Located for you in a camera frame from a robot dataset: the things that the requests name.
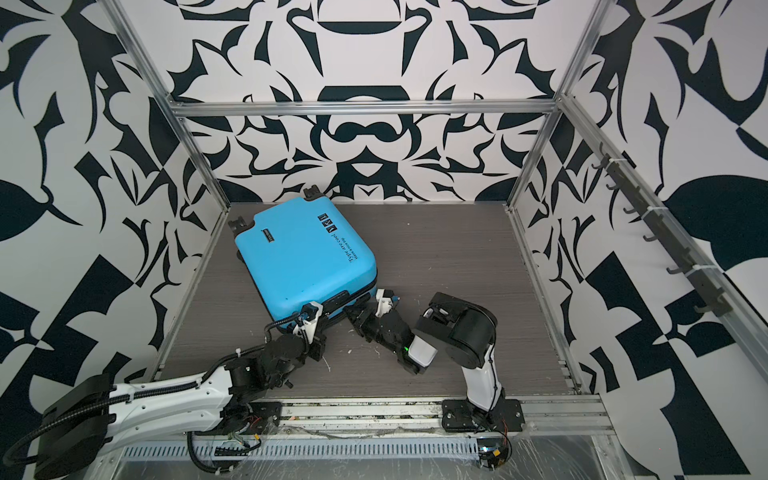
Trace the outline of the blue hard-shell suitcase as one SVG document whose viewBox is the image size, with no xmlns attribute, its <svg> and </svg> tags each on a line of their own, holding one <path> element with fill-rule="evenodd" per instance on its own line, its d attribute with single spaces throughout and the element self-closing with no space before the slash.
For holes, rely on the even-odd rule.
<svg viewBox="0 0 768 480">
<path fill-rule="evenodd" d="M 293 332 L 302 307 L 321 303 L 319 322 L 376 290 L 372 250 L 333 202 L 313 185 L 302 198 L 228 223 L 275 328 Z"/>
</svg>

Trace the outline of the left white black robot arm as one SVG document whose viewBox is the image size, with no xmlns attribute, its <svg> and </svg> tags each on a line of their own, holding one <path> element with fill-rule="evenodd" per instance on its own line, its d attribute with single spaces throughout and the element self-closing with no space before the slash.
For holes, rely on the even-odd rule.
<svg viewBox="0 0 768 480">
<path fill-rule="evenodd" d="M 323 355 L 325 341 L 315 327 L 299 326 L 194 375 L 140 384 L 94 375 L 54 402 L 2 462 L 32 465 L 35 478 L 57 479 L 132 443 L 180 433 L 240 433 L 260 416 L 254 402 L 289 385 L 307 359 Z"/>
</svg>

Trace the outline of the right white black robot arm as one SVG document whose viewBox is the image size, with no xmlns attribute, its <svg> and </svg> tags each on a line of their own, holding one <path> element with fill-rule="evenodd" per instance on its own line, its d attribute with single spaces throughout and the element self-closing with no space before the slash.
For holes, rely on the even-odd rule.
<svg viewBox="0 0 768 480">
<path fill-rule="evenodd" d="M 375 298 L 343 309 L 353 330 L 391 351 L 412 374 L 421 374 L 443 351 L 462 370 L 472 420 L 487 425 L 503 418 L 504 388 L 495 350 L 498 320 L 470 301 L 437 292 L 411 327 L 396 311 L 398 297 L 380 289 Z"/>
</svg>

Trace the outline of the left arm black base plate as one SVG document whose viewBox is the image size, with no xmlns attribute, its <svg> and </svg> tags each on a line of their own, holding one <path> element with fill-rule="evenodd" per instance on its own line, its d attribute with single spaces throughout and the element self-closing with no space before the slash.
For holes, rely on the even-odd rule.
<svg viewBox="0 0 768 480">
<path fill-rule="evenodd" d="M 270 427 L 280 425 L 283 403 L 279 401 L 252 402 L 248 405 L 225 407 L 213 428 L 198 435 L 214 436 L 229 434 L 261 435 Z"/>
</svg>

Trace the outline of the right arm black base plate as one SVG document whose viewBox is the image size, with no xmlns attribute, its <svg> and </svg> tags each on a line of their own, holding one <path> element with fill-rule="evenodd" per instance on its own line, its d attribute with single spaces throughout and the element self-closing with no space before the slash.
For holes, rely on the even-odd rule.
<svg viewBox="0 0 768 480">
<path fill-rule="evenodd" d="M 450 433 L 521 432 L 526 424 L 521 403 L 516 399 L 501 398 L 490 411 L 466 399 L 446 399 L 441 402 L 441 411 L 441 426 Z"/>
</svg>

